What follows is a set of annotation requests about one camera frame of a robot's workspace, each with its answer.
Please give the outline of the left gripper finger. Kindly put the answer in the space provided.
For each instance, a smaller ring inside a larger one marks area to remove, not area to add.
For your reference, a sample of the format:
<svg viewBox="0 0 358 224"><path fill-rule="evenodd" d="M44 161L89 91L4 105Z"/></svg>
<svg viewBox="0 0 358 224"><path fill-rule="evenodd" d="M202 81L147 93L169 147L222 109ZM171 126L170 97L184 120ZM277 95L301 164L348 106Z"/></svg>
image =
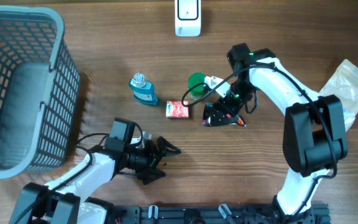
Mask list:
<svg viewBox="0 0 358 224"><path fill-rule="evenodd" d="M181 150L168 142L162 136L159 136L157 139L157 147L160 156L176 156L181 154Z"/></svg>
<svg viewBox="0 0 358 224"><path fill-rule="evenodd" d="M144 185L151 184L152 182L164 178L165 176L166 173L164 173L164 171L151 168L142 170L137 174L137 178L141 180Z"/></svg>

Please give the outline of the black red snack wrapper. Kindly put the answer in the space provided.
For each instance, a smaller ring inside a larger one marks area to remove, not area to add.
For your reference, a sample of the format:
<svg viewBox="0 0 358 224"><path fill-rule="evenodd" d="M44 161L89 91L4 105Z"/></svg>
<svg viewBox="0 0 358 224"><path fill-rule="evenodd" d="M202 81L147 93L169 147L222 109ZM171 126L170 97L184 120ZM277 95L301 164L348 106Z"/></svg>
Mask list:
<svg viewBox="0 0 358 224"><path fill-rule="evenodd" d="M225 125L238 125L246 127L246 122L241 115L231 115L219 104L207 102L204 106L203 121L204 126L216 127Z"/></svg>

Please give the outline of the red snack packet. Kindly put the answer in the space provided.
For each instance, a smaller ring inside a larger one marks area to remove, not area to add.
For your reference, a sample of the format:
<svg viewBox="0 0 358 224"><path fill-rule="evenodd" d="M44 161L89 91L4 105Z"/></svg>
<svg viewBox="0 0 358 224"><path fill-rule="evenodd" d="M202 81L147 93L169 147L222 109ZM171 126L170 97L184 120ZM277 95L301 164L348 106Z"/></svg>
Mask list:
<svg viewBox="0 0 358 224"><path fill-rule="evenodd" d="M180 101L167 101L166 113L167 118L189 118L189 107L183 106Z"/></svg>

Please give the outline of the green lid jar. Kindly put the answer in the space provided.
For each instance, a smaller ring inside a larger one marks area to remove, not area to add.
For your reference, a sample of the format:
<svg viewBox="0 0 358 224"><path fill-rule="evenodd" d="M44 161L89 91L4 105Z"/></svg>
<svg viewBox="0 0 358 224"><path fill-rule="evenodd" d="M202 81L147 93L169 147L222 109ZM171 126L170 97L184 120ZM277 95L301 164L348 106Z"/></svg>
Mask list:
<svg viewBox="0 0 358 224"><path fill-rule="evenodd" d="M195 85L199 84L198 86L194 87L190 91L190 98L192 100L198 100L205 94L207 94L207 90L204 89L204 79L206 75L200 72L194 73L190 76L188 80L188 88L193 88Z"/></svg>

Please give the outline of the blue mouthwash bottle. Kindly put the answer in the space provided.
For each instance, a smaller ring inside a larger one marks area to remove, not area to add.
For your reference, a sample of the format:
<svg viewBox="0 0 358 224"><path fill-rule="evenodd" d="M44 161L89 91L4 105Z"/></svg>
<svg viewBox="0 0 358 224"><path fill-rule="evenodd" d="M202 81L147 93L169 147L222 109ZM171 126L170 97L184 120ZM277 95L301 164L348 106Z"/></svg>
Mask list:
<svg viewBox="0 0 358 224"><path fill-rule="evenodd" d="M144 105L155 106L158 104L158 97L155 94L155 86L146 80L144 74L136 73L129 82L134 93L134 98Z"/></svg>

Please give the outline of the white long pouch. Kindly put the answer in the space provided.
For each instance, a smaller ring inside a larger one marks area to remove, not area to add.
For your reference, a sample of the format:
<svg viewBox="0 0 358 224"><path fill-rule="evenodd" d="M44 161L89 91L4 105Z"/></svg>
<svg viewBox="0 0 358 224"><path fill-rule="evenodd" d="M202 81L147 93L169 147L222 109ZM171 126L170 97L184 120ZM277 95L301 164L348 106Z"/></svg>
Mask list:
<svg viewBox="0 0 358 224"><path fill-rule="evenodd" d="M358 113L358 67L348 59L343 60L319 94L321 96L336 95L340 99L345 129L348 130Z"/></svg>

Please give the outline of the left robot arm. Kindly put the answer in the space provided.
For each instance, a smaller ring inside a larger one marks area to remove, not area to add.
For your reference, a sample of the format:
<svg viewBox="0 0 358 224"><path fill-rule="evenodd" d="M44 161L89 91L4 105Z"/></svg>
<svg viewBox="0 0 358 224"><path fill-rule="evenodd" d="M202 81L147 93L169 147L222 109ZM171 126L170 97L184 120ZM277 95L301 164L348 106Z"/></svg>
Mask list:
<svg viewBox="0 0 358 224"><path fill-rule="evenodd" d="M17 199L10 223L122 223L125 211L112 203L91 197L123 169L134 171L144 185L165 177L157 169L164 157L181 154L181 150L165 138L151 140L140 126L116 118L111 132L101 142L85 149L86 156L77 166L60 178L44 185L29 183Z"/></svg>

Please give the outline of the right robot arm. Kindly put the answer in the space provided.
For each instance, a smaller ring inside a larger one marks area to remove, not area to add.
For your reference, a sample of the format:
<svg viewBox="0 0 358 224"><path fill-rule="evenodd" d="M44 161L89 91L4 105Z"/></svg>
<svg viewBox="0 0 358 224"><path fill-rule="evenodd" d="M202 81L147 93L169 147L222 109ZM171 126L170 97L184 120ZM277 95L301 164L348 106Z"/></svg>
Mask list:
<svg viewBox="0 0 358 224"><path fill-rule="evenodd" d="M263 223L310 223L311 199L320 182L337 175L338 162L347 156L347 137L342 103L335 95L321 96L298 81L267 48L251 51L247 44L232 46L227 53L236 81L205 77L204 89L219 95L208 103L204 124L220 126L245 122L241 108L251 114L250 100L264 92L283 113L283 155L288 172L282 189L264 208L245 209L245 221Z"/></svg>

